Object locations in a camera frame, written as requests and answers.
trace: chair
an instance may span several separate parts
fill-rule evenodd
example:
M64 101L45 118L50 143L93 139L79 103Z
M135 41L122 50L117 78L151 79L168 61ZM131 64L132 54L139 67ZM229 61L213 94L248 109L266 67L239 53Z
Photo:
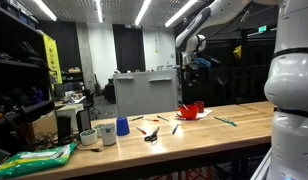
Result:
M97 114L101 114L101 112L94 107L94 92L90 90L83 90L83 96L86 96L86 103L83 103L84 109L88 109L91 115L95 115L95 119L98 119Z

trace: white robot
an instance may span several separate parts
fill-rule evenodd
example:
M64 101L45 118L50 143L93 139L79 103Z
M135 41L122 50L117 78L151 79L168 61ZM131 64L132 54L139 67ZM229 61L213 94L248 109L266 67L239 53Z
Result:
M267 99L278 107L265 176L270 180L308 179L308 0L254 2L279 6L274 58L264 89ZM215 0L203 9L176 39L183 59L188 62L194 50L205 48L205 37L196 35L201 29L229 22L249 3Z

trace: ceiling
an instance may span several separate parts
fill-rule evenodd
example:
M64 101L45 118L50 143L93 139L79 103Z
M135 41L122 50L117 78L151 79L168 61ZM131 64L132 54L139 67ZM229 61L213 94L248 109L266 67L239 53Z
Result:
M18 0L38 20L51 20L45 15L33 0ZM184 4L189 0L152 0L140 25L164 26ZM97 13L94 0L43 0L56 17L61 21L97 23ZM198 0L178 21L181 22L206 3L212 0ZM141 9L143 0L101 0L103 20L111 24L134 24Z

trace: scissors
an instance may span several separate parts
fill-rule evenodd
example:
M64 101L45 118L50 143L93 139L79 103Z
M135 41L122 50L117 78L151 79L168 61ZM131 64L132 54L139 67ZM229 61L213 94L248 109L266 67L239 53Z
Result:
M146 137L144 138L144 141L151 141L152 143L153 143L154 141L156 141L156 140L157 140L157 132L158 132L159 130L160 130L160 127L158 126L158 127L155 129L155 131L153 132L152 135L146 136Z

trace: computer screen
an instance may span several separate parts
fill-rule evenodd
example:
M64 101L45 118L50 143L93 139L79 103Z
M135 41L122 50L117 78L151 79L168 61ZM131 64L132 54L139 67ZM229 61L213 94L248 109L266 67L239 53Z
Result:
M54 84L54 90L57 100L61 101L65 97L65 90L63 84Z
M76 120L79 132L91 129L91 120L88 109L78 111L76 114Z

